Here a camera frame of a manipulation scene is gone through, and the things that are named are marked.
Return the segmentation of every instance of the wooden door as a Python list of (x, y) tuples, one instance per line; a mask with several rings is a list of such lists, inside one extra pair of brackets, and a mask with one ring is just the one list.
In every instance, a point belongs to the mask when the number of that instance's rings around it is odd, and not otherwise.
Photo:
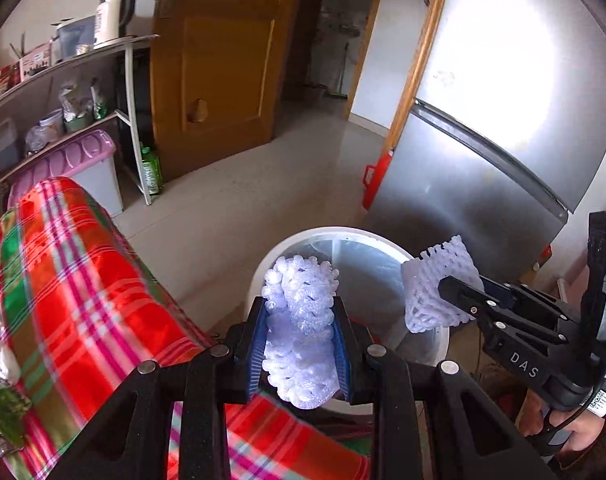
[(170, 180), (269, 142), (296, 0), (158, 0), (150, 84)]

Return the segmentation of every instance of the electric kettle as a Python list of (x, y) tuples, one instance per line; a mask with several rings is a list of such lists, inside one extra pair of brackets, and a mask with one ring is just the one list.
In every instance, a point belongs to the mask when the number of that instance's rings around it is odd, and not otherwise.
[(134, 16), (136, 0), (100, 0), (94, 22), (94, 48), (106, 46), (125, 36)]

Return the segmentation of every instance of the refrigerator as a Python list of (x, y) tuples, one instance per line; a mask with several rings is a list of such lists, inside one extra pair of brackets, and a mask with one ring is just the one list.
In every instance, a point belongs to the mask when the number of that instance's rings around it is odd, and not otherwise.
[(414, 256), (461, 235), (512, 282), (575, 210), (606, 150), (606, 34), (580, 0), (445, 0), (364, 227)]

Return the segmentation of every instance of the red handle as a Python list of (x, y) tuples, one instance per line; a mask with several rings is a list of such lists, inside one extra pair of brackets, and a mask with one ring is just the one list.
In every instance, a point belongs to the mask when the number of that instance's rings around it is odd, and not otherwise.
[(368, 164), (367, 166), (365, 166), (365, 173), (363, 173), (363, 186), (365, 186), (366, 189), (369, 186), (369, 182), (368, 182), (369, 170), (374, 170), (374, 168), (376, 168), (376, 166), (373, 166), (372, 164)]

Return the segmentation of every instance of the kettle handle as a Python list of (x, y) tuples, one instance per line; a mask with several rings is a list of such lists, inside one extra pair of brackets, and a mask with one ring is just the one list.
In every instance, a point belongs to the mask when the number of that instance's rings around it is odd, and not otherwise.
[(120, 0), (120, 20), (118, 22), (119, 27), (125, 27), (129, 23), (129, 20), (134, 16), (134, 5), (136, 0)]

